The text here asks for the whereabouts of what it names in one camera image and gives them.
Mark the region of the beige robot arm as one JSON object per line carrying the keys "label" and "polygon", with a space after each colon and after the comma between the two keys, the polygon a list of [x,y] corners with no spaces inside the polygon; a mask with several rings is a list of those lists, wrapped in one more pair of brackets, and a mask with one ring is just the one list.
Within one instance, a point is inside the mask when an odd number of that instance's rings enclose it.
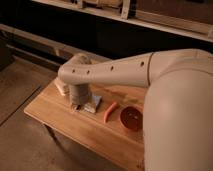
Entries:
{"label": "beige robot arm", "polygon": [[212,53],[170,50],[99,64],[75,55],[58,76],[80,104],[89,83],[146,87],[145,171],[213,171]]}

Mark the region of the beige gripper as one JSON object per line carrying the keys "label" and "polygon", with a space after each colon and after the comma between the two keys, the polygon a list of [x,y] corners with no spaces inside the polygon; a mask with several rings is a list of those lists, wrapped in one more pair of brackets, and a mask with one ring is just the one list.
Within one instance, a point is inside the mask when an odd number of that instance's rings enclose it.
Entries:
{"label": "beige gripper", "polygon": [[75,105],[84,105],[91,99],[91,91],[88,84],[69,86],[70,102]]}

